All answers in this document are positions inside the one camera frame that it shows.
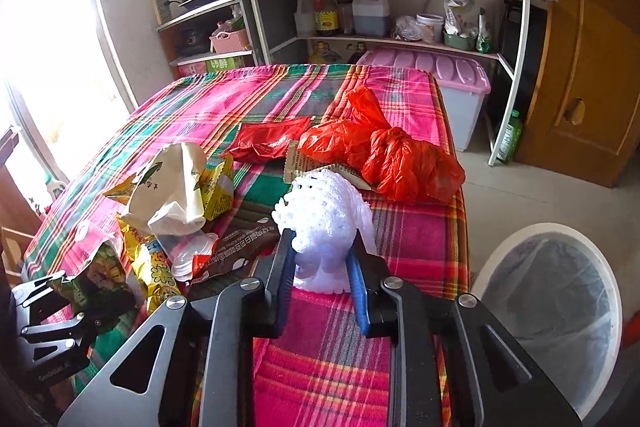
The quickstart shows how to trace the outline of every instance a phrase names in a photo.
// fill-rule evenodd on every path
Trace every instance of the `yellow snack wrapper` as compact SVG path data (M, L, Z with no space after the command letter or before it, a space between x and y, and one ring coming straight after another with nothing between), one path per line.
M120 219L120 216L116 216L116 219L124 236L124 248L133 272L146 287L146 311L150 315L169 297L181 295L180 290L175 285L174 276L171 275L158 240L152 235L142 235Z
M122 183L119 183L113 188L110 188L106 192L103 192L102 195L105 198L109 198L110 200L117 201L118 203L127 204L131 199L131 195L133 194L133 189L136 188L136 184L134 183L134 179L137 174L133 173Z
M234 159L230 154L214 169L205 169L200 176L200 193L204 218L208 221L231 210L234 201Z

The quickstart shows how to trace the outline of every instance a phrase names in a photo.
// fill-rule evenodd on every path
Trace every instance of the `wooden door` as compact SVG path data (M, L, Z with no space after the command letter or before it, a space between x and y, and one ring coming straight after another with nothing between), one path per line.
M640 139L640 0L549 3L516 161L611 187Z

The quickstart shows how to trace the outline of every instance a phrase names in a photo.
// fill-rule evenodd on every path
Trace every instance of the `trash can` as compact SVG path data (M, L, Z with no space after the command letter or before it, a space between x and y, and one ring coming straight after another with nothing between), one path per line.
M620 292L600 250L564 225L526 227L494 251L472 293L584 419L609 381L622 334Z

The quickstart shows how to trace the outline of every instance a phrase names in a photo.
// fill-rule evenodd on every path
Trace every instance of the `gray tile floor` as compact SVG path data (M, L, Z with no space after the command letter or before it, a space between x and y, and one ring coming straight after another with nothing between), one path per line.
M640 309L640 155L617 188L604 188L535 167L489 167L480 126L458 160L463 185L471 272L511 233L534 223L561 223L591 239L609 261L627 319Z

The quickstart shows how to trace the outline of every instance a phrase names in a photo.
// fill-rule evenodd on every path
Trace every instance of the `green plastic bottle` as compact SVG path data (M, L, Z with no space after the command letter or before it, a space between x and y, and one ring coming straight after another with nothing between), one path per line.
M522 132L522 122L520 121L520 113L516 110L511 111L511 118L507 124L507 130L498 149L498 160L508 163L513 159L513 155L518 147L518 140Z

